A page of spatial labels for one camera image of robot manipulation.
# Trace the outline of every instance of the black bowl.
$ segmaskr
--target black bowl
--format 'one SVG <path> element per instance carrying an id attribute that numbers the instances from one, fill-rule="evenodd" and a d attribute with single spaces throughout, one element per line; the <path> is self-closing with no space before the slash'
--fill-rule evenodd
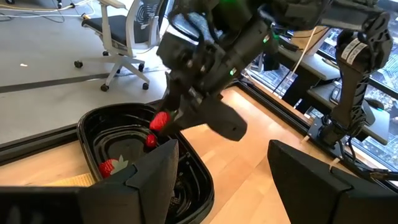
<path id="1" fill-rule="evenodd" d="M 148 127 L 154 113 L 153 106 L 123 103 L 92 110 L 80 119 L 78 137 L 95 181 L 103 179 L 98 166 L 107 159 L 123 155 L 132 164 L 152 150 L 145 147 L 145 139 L 152 133 Z M 169 139 L 178 140 L 179 161 L 166 223 L 200 223 L 213 206 L 213 180 L 181 133 L 157 136 L 158 146 Z"/>

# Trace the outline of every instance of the mesh backrest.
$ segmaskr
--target mesh backrest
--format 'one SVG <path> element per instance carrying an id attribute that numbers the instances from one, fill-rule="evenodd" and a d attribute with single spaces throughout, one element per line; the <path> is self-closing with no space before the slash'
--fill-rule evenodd
<path id="1" fill-rule="evenodd" d="M 139 8 L 134 19 L 134 41 L 144 43 L 149 40 L 149 22 L 154 16 L 159 15 L 159 9 L 163 0 L 135 0 L 140 1 Z"/>

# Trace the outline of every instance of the strawberry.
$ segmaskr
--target strawberry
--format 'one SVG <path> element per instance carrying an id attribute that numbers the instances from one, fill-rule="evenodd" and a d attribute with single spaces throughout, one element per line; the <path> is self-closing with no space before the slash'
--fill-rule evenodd
<path id="1" fill-rule="evenodd" d="M 160 131 L 170 121 L 170 114 L 168 112 L 161 111 L 157 113 L 155 118 L 150 122 L 149 128 L 151 130 Z"/>
<path id="2" fill-rule="evenodd" d="M 145 145 L 147 147 L 155 147 L 156 146 L 156 136 L 154 134 L 148 134 L 147 139 L 145 141 Z"/>
<path id="3" fill-rule="evenodd" d="M 119 160 L 116 159 L 108 159 L 107 161 L 101 163 L 98 166 L 99 172 L 101 173 L 103 178 L 107 178 L 110 175 L 116 173 L 127 167 L 129 161 L 124 161 L 123 156 L 120 155 Z"/>

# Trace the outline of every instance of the office chair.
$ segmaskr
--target office chair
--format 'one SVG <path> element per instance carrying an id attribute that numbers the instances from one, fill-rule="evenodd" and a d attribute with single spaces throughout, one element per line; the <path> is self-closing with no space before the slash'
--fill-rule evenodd
<path id="1" fill-rule="evenodd" d="M 127 16 L 109 16 L 108 6 L 125 9 L 126 6 L 118 0 L 99 0 L 101 4 L 101 18 L 85 19 L 81 25 L 93 29 L 103 41 L 106 51 L 102 58 L 84 58 L 75 61 L 75 67 L 81 68 L 84 61 L 114 63 L 114 66 L 101 86 L 102 91 L 109 90 L 113 77 L 126 67 L 145 83 L 143 90 L 149 88 L 149 79 L 142 73 L 144 61 L 136 59 L 133 49 L 146 50 L 160 42 L 159 11 L 163 0 L 135 0 Z"/>

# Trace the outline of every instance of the chair backrest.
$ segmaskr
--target chair backrest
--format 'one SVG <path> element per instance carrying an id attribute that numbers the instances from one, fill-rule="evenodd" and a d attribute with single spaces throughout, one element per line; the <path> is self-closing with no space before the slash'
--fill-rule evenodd
<path id="1" fill-rule="evenodd" d="M 164 0 L 134 0 L 128 14 L 126 21 L 126 35 L 127 39 L 130 40 L 127 42 L 127 46 L 129 48 L 139 49 L 142 46 L 151 47 L 148 45 L 148 42 L 151 38 L 151 32 L 154 31 L 152 27 L 152 23 L 154 18 L 159 15 L 160 8 L 162 6 Z"/>

